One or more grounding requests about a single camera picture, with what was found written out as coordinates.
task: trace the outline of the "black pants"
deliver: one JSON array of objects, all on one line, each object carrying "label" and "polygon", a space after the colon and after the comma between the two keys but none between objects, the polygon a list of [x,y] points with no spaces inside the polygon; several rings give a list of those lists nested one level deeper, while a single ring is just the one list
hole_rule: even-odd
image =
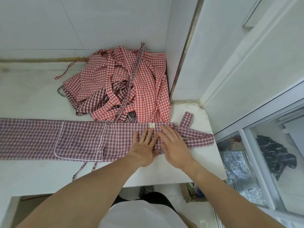
[{"label": "black pants", "polygon": [[[165,195],[159,192],[150,192],[148,194],[144,194],[137,200],[144,200],[151,204],[161,204],[170,207],[172,210],[176,212],[170,201],[167,199]],[[119,195],[116,197],[115,201],[113,202],[112,206],[120,203],[120,202],[127,202],[129,200],[121,198]]]}]

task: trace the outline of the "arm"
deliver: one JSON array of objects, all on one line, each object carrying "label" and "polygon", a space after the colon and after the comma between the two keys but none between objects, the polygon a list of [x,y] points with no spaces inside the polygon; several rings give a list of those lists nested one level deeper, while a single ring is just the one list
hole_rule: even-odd
[{"label": "arm", "polygon": [[140,141],[133,136],[130,152],[92,173],[66,185],[39,205],[17,228],[97,227],[121,188],[139,167],[150,165],[158,155],[150,142],[153,128],[145,129]]},{"label": "arm", "polygon": [[163,133],[158,135],[163,140],[161,147],[167,161],[199,186],[225,227],[284,227],[200,165],[177,131],[169,126],[161,129]]}]

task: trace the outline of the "person's left arm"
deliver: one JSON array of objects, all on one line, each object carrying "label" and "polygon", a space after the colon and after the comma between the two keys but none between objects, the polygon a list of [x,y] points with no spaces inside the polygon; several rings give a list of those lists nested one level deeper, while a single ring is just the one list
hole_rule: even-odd
[{"label": "person's left arm", "polygon": [[139,167],[150,165],[159,151],[150,142],[153,128],[145,129],[140,141],[133,136],[130,152],[60,189],[41,203],[17,228],[95,228],[108,212],[129,177]]}]

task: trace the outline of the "white shirt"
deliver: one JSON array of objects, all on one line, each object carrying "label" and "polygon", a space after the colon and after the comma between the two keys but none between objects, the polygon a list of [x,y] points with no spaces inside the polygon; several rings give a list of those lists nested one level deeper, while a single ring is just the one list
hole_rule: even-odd
[{"label": "white shirt", "polygon": [[98,228],[104,227],[187,228],[170,207],[150,204],[143,200],[121,202],[112,206],[98,226]]}]

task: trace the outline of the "hand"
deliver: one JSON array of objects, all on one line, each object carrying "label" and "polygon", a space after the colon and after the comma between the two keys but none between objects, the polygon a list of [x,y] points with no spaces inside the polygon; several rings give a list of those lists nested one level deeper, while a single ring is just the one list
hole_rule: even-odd
[{"label": "hand", "polygon": [[156,144],[159,136],[156,135],[150,142],[153,130],[153,128],[150,128],[148,132],[147,128],[144,129],[139,142],[137,142],[138,132],[135,131],[133,134],[132,146],[130,148],[129,153],[126,155],[128,157],[132,157],[141,167],[146,167],[150,165],[159,153],[158,149],[153,150],[153,147]]},{"label": "hand", "polygon": [[163,140],[161,147],[164,150],[166,160],[181,170],[192,165],[195,159],[181,135],[169,125],[160,126],[160,128],[163,132],[157,132],[157,134]]}]

